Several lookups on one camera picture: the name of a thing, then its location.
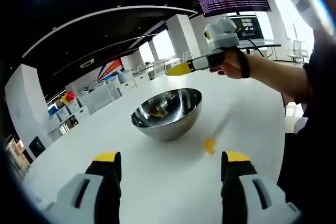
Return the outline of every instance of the floor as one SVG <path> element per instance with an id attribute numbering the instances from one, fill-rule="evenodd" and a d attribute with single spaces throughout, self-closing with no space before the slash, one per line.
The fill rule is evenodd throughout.
<path id="1" fill-rule="evenodd" d="M 295 104 L 294 102 L 290 102 L 288 103 L 286 110 L 286 132 L 291 133 L 294 131 L 294 125 L 296 121 L 302 117 L 303 109 L 301 104 Z"/>

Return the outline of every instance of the white cabinet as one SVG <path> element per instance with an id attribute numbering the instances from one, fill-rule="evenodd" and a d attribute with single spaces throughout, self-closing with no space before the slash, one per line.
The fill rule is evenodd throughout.
<path id="1" fill-rule="evenodd" d="M 89 113 L 89 109 L 87 106 L 83 106 L 81 107 L 79 110 L 77 110 L 75 113 L 74 113 L 77 121 L 80 123 L 82 122 L 85 118 L 89 117 L 90 116 L 90 113 Z"/>
<path id="2" fill-rule="evenodd" d="M 131 89 L 135 89 L 135 88 L 137 88 L 137 86 L 135 85 L 134 79 L 129 80 L 123 84 L 120 84 L 120 86 L 118 87 L 121 95 L 125 95 Z"/>
<path id="3" fill-rule="evenodd" d="M 68 109 L 67 106 L 63 106 L 58 112 L 57 114 L 59 115 L 59 117 L 61 118 L 61 120 L 65 120 L 71 113 Z"/>
<path id="4" fill-rule="evenodd" d="M 67 104 L 67 107 L 70 110 L 70 113 L 73 114 L 75 111 L 79 110 L 80 106 L 78 100 L 74 99 L 73 101 Z"/>
<path id="5" fill-rule="evenodd" d="M 55 128 L 61 122 L 58 114 L 54 114 L 48 118 L 48 127 L 49 129 Z"/>
<path id="6" fill-rule="evenodd" d="M 127 83 L 133 79 L 133 74 L 131 70 L 125 70 L 123 73 L 118 74 L 120 83 Z"/>
<path id="7" fill-rule="evenodd" d="M 150 81 L 151 79 L 149 78 L 149 75 L 146 72 L 134 77 L 134 82 L 137 87 L 147 84 Z"/>

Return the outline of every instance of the storage box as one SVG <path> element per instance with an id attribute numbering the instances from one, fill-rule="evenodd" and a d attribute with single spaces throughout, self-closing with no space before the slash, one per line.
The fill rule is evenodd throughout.
<path id="1" fill-rule="evenodd" d="M 57 124 L 61 122 L 61 119 L 59 118 L 58 114 L 54 114 L 49 117 L 48 119 L 48 127 L 50 130 L 56 127 Z"/>
<path id="2" fill-rule="evenodd" d="M 107 80 L 106 83 L 109 85 L 113 83 L 115 87 L 118 87 L 120 85 L 120 81 L 118 76 L 113 76 L 111 79 Z"/>
<path id="3" fill-rule="evenodd" d="M 61 120 L 63 121 L 70 115 L 70 111 L 67 106 L 64 106 L 57 112 L 57 114 L 59 115 L 59 118 L 61 118 Z"/>
<path id="4" fill-rule="evenodd" d="M 81 123 L 83 120 L 85 120 L 86 118 L 88 118 L 90 116 L 90 113 L 89 113 L 88 107 L 87 106 L 83 106 L 79 110 L 77 110 L 74 113 L 74 115 L 75 115 L 77 121 L 79 123 Z"/>
<path id="5" fill-rule="evenodd" d="M 135 85 L 134 80 L 130 80 L 128 82 L 125 82 L 123 84 L 121 84 L 118 89 L 121 93 L 121 95 L 125 95 L 126 93 L 128 93 L 131 89 L 137 88 L 137 86 Z"/>
<path id="6" fill-rule="evenodd" d="M 67 104 L 67 107 L 68 107 L 70 113 L 73 114 L 75 111 L 79 110 L 80 105 L 79 105 L 78 100 L 75 99 L 75 100 L 72 100 L 71 102 L 69 102 Z"/>
<path id="7" fill-rule="evenodd" d="M 120 83 L 125 83 L 133 79 L 133 74 L 131 70 L 125 70 L 124 73 L 118 75 Z"/>
<path id="8" fill-rule="evenodd" d="M 146 72 L 134 77 L 134 82 L 135 82 L 137 87 L 142 86 L 142 85 L 146 85 L 146 84 L 150 83 L 150 81 L 151 81 L 151 79 L 149 78 L 149 75 Z"/>

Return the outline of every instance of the white pillar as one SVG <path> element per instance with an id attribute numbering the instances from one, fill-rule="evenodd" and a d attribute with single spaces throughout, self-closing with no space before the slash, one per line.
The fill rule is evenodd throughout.
<path id="1" fill-rule="evenodd" d="M 48 106 L 36 68 L 20 65 L 5 86 L 6 102 L 15 130 L 34 160 L 29 144 L 39 137 L 45 148 L 52 144 L 48 130 Z"/>
<path id="2" fill-rule="evenodd" d="M 193 58 L 201 56 L 193 27 L 187 15 L 177 14 L 167 20 L 169 37 L 179 58 L 190 51 Z"/>
<path id="3" fill-rule="evenodd" d="M 159 59 L 159 56 L 158 56 L 158 53 L 157 53 L 157 51 L 156 51 L 156 48 L 155 48 L 155 46 L 154 46 L 154 42 L 153 42 L 153 40 L 148 41 L 148 44 L 149 44 L 149 48 L 150 48 L 151 51 L 152 51 L 152 55 L 153 55 L 154 61 L 158 61 L 158 60 L 160 60 L 160 59 Z"/>

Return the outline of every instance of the window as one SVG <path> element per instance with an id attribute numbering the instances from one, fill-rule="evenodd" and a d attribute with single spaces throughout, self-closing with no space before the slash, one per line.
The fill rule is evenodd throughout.
<path id="1" fill-rule="evenodd" d="M 167 30 L 153 37 L 153 43 L 160 60 L 175 56 L 174 47 Z"/>
<path id="2" fill-rule="evenodd" d="M 141 45 L 139 47 L 139 50 L 140 50 L 140 55 L 141 55 L 141 58 L 143 60 L 143 63 L 155 62 L 152 51 L 151 51 L 151 48 L 149 47 L 148 42 Z"/>
<path id="3" fill-rule="evenodd" d="M 288 39 L 305 41 L 311 53 L 314 47 L 313 30 L 301 18 L 290 0 L 275 0 L 285 25 Z"/>
<path id="4" fill-rule="evenodd" d="M 273 31 L 271 27 L 271 23 L 269 22 L 269 18 L 267 12 L 256 12 L 261 32 L 266 40 L 274 40 Z"/>

